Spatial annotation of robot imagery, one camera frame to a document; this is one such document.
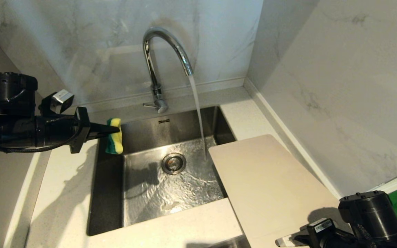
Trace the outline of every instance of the sponge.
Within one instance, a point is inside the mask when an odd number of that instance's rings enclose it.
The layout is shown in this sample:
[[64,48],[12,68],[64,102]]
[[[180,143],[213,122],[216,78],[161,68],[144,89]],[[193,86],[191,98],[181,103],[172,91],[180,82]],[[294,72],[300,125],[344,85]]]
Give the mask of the sponge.
[[107,125],[112,127],[118,127],[120,131],[117,133],[112,133],[108,136],[108,145],[105,152],[109,154],[122,154],[123,146],[122,146],[122,129],[120,128],[120,119],[111,118],[107,121]]

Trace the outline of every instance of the white cutting board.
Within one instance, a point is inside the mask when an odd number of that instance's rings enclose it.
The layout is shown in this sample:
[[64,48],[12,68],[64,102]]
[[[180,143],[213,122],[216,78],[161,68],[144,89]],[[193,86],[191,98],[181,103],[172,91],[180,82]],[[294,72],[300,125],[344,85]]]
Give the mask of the white cutting board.
[[252,248],[277,247],[275,240],[298,232],[314,210],[321,213],[317,219],[340,221],[339,215],[318,210],[336,208],[339,201],[273,136],[214,146],[209,152]]

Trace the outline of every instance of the chrome faucet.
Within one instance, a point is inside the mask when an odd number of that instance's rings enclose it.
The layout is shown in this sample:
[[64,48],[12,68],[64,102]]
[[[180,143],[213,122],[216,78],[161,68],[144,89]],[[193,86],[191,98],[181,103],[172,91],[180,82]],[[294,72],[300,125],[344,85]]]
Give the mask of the chrome faucet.
[[143,51],[145,52],[146,64],[150,72],[151,81],[153,82],[151,85],[151,90],[153,91],[154,104],[144,103],[143,105],[145,107],[157,108],[159,113],[163,113],[168,109],[168,105],[163,99],[162,86],[157,81],[156,74],[154,72],[153,60],[151,59],[150,40],[154,37],[160,37],[171,45],[182,63],[186,76],[193,75],[194,72],[192,71],[191,63],[189,63],[189,59],[185,50],[183,49],[180,42],[174,37],[174,35],[172,35],[172,33],[169,33],[166,29],[161,27],[152,27],[146,31],[145,35],[143,36]]

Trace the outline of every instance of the drain strainer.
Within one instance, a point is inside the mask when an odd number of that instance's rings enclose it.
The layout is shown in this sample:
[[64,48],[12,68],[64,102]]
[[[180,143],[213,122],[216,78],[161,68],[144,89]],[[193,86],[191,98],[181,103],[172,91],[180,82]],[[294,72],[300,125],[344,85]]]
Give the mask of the drain strainer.
[[162,169],[164,172],[175,175],[182,172],[186,167],[186,159],[180,153],[171,153],[164,157]]

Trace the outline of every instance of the sink basin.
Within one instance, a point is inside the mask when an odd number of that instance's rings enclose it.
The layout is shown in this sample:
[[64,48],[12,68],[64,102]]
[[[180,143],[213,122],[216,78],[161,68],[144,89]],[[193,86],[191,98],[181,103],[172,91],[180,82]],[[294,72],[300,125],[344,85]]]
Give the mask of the sink basin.
[[[202,108],[206,151],[235,141],[219,107]],[[88,235],[227,197],[208,152],[197,111],[121,126],[123,154],[106,154],[101,139],[93,177]]]

